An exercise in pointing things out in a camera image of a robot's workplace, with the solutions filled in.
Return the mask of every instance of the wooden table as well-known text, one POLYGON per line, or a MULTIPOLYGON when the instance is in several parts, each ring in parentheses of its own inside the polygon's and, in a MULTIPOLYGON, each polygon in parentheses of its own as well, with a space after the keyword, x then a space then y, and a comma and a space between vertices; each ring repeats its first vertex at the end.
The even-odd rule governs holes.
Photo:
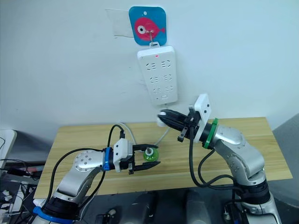
MULTIPOLYGON (((258 148, 265 158, 267 180, 290 179, 292 175, 285 162, 280 148, 273 136, 266 118, 220 119, 219 123, 239 129, 247 141, 258 148)), ((109 130, 112 125, 65 126, 58 130, 54 144, 49 153, 43 174, 38 183, 34 198, 46 198, 49 190, 50 176, 57 160, 65 153, 82 147, 103 149, 107 145, 109 130)), ((155 143, 165 132, 166 127, 158 127, 156 123, 128 124, 138 144, 155 143)), ((159 145, 159 160, 161 163, 152 169, 138 171, 128 175, 127 170, 116 173, 114 170, 106 173, 104 182, 99 190, 100 195, 117 194, 136 191, 161 190, 194 187, 188 164, 189 140, 183 143, 177 141, 179 132, 171 129, 159 145)), ((111 145, 119 137, 115 130, 111 145)), ((210 150, 204 149, 201 143, 193 149, 194 169, 197 170, 199 161, 210 150)), ((61 162, 55 175, 54 189, 63 176, 70 170, 76 153, 69 155, 61 162)), ((136 164, 143 161, 142 153, 136 153, 136 164)), ((226 162, 214 153, 203 165, 202 174, 205 180, 221 174, 230 174, 226 162)), ((90 194, 100 180, 101 173, 96 176, 90 194)), ((231 180, 221 179, 217 184, 228 184, 231 180)))

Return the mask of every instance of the white wall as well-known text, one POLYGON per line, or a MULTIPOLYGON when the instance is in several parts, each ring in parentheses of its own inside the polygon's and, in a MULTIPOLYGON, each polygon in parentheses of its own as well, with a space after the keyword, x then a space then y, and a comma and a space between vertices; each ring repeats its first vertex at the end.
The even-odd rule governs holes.
POLYGON ((2 0, 1 128, 53 141, 60 126, 156 120, 132 38, 113 37, 105 8, 159 5, 177 53, 187 112, 207 92, 213 117, 299 112, 296 0, 2 0))

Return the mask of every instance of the fish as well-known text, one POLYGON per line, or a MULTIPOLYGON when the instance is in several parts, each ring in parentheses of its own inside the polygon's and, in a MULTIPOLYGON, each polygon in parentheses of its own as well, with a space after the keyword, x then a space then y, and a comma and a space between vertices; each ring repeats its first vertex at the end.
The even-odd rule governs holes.
POLYGON ((165 33, 165 28, 160 29, 153 20, 146 17, 141 17, 136 20, 134 30, 137 36, 144 41, 150 41, 149 31, 151 31, 152 39, 154 39, 159 32, 165 33))

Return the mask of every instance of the white power strip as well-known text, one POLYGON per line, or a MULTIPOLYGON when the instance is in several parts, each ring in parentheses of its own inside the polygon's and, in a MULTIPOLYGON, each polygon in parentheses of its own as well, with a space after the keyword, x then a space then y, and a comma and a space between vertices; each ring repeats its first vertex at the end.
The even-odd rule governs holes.
POLYGON ((177 69, 172 46, 141 50, 138 62, 154 105, 178 100, 177 69))

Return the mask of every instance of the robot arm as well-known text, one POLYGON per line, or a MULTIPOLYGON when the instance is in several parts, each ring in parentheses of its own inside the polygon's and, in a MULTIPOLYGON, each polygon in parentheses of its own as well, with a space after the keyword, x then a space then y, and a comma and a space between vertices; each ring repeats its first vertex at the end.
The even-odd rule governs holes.
POLYGON ((237 129, 207 122, 211 107, 207 94, 201 94, 189 114, 183 115, 172 110, 161 110, 158 124, 166 124, 178 131, 178 141, 194 137, 194 142, 202 142, 204 148, 215 149, 227 162, 235 179, 235 185, 242 189, 236 191, 246 210, 250 224, 280 224, 281 220, 272 194, 269 192, 264 170, 264 158, 251 146, 237 129))
POLYGON ((133 145, 127 139, 120 138, 113 148, 107 147, 102 151, 88 149, 79 153, 51 199, 42 208, 34 208, 38 216, 33 224, 71 224, 86 204, 84 197, 99 172, 112 169, 121 172, 122 169, 129 169, 129 174, 133 174, 134 171, 149 169, 159 164, 160 162, 153 161, 135 165, 135 151, 145 151, 148 147, 157 148, 148 144, 133 145))

